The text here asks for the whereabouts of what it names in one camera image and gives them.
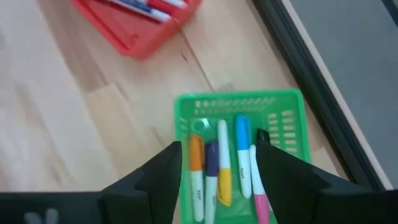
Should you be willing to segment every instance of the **wooden surface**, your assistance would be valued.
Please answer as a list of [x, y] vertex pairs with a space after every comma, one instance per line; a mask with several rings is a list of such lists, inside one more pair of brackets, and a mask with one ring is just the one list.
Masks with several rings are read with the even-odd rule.
[[[152, 57], [122, 57], [69, 1], [0, 1], [0, 190], [99, 190], [174, 140], [182, 93], [297, 87], [250, 1], [204, 0]], [[314, 164], [339, 175], [306, 106]]]

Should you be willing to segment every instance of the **plastic basket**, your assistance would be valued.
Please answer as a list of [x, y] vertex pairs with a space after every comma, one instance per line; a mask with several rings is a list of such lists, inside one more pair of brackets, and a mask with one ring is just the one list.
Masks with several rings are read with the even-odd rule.
[[202, 0], [185, 0], [185, 9], [168, 12], [173, 19], [157, 22], [106, 0], [71, 0], [121, 55], [145, 59], [194, 15]]
[[[304, 104], [299, 90], [182, 95], [175, 102], [175, 130], [177, 139], [182, 142], [183, 150], [181, 223], [196, 223], [193, 218], [189, 169], [190, 134], [199, 134], [205, 142], [215, 139], [219, 119], [225, 119], [228, 124], [233, 201], [230, 207], [217, 202], [215, 223], [257, 223], [253, 196], [251, 199], [245, 199], [240, 190], [234, 136], [234, 117], [237, 114], [244, 114], [251, 120], [252, 142], [255, 141], [256, 129], [264, 128], [270, 133], [271, 144], [310, 162]], [[270, 223], [276, 223], [272, 212], [270, 219]]]

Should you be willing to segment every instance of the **green basket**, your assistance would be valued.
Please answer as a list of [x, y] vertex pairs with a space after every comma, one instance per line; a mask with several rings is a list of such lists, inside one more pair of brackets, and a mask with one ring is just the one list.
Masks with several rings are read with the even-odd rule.
[[[189, 168], [190, 134], [199, 134], [205, 142], [217, 138], [216, 125], [219, 119], [225, 119], [228, 125], [233, 198], [230, 207], [217, 203], [215, 223], [257, 223], [253, 196], [245, 199], [241, 194], [234, 136], [234, 117], [237, 114], [244, 114], [251, 120], [252, 142], [256, 138], [256, 129], [264, 128], [270, 133], [271, 144], [310, 162], [304, 103], [299, 90], [182, 95], [175, 102], [175, 130], [183, 151], [180, 186], [182, 224], [197, 223], [193, 218]], [[270, 219], [270, 223], [276, 223], [272, 212]]]

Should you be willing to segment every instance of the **orange marker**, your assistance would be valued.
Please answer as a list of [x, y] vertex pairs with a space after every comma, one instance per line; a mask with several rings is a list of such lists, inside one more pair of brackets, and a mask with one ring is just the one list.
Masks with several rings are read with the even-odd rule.
[[192, 180], [192, 199], [193, 199], [193, 214], [195, 221], [201, 222], [205, 216], [205, 204], [203, 193], [203, 171], [204, 150], [205, 145], [202, 138], [197, 134], [191, 134], [189, 140], [190, 148], [190, 168]]

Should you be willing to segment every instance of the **white marker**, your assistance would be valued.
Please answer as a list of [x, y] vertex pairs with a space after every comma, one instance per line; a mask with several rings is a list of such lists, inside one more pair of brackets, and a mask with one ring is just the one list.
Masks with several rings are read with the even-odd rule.
[[251, 171], [249, 146], [251, 140], [250, 120], [243, 115], [236, 116], [236, 147], [238, 148], [239, 176], [242, 194], [245, 198], [251, 196]]
[[218, 173], [218, 200], [226, 205], [232, 203], [231, 158], [229, 155], [228, 127], [225, 120], [218, 121], [218, 147], [220, 151], [220, 171]]
[[269, 224], [269, 206], [266, 191], [262, 186], [256, 159], [256, 146], [250, 146], [251, 180], [253, 183], [254, 204], [256, 205], [258, 224]]
[[205, 224], [214, 224], [217, 204], [218, 142], [213, 140], [205, 146], [206, 194]]
[[205, 194], [203, 193], [204, 143], [197, 134], [191, 134], [190, 142], [190, 168], [192, 181], [193, 216], [196, 222], [201, 222], [205, 216]]
[[107, 1], [126, 7], [134, 12], [153, 18], [160, 22], [165, 22], [166, 20], [171, 18], [168, 14], [161, 12], [157, 9], [151, 8], [149, 6], [146, 6], [145, 4], [136, 0], [107, 0]]
[[162, 2], [170, 4], [180, 9], [183, 9], [187, 6], [187, 3], [185, 3], [185, 1], [183, 0], [136, 0], [136, 1], [139, 1], [145, 5], [155, 8], [162, 7]]

